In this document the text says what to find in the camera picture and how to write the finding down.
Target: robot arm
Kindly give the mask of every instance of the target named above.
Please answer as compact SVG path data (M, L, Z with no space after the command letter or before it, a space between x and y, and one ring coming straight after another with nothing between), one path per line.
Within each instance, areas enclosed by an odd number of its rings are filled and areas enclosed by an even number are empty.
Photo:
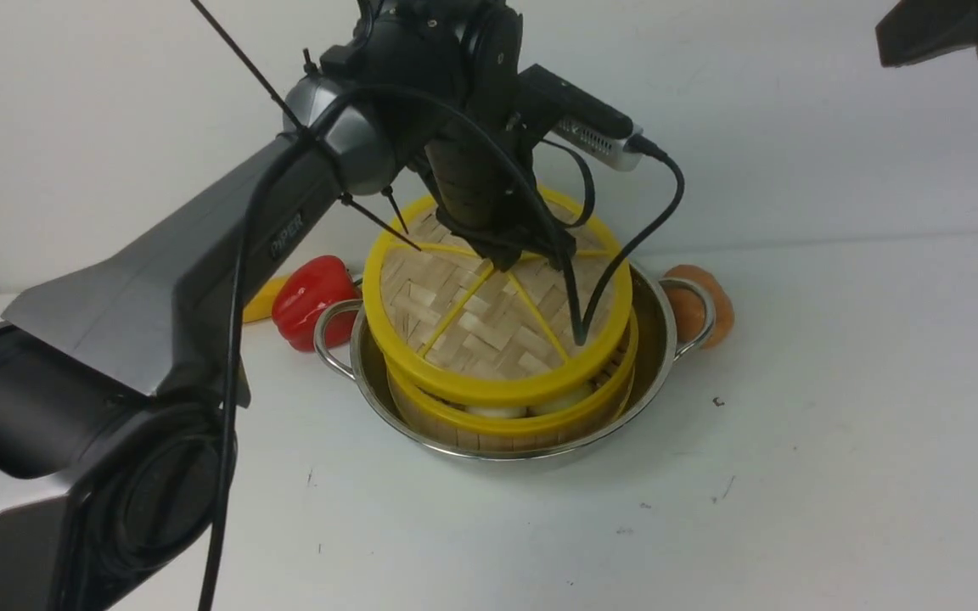
M282 134L119 254L3 314L0 611L107 608L210 524L242 228L250 297L343 193L377 193L411 166L452 231L506 267L571 239L512 193L516 169L532 184L544 135L635 166L626 116L548 70L517 74L521 18L503 0L362 5L353 42L288 93Z

